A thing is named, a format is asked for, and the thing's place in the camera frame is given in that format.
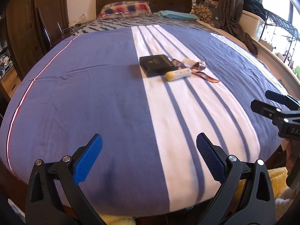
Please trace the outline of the person's right hand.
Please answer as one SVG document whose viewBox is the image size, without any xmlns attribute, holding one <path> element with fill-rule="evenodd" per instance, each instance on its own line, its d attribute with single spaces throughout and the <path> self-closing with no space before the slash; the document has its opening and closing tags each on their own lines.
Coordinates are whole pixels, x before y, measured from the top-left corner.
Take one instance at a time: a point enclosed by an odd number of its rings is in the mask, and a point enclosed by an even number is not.
<svg viewBox="0 0 300 225">
<path fill-rule="evenodd" d="M 294 167 L 296 163 L 296 156 L 293 153 L 293 146 L 292 142 L 290 139 L 284 139 L 285 141 L 285 151 L 286 151 L 286 169 L 287 169 L 287 174 L 289 175 L 292 168 Z"/>
</svg>

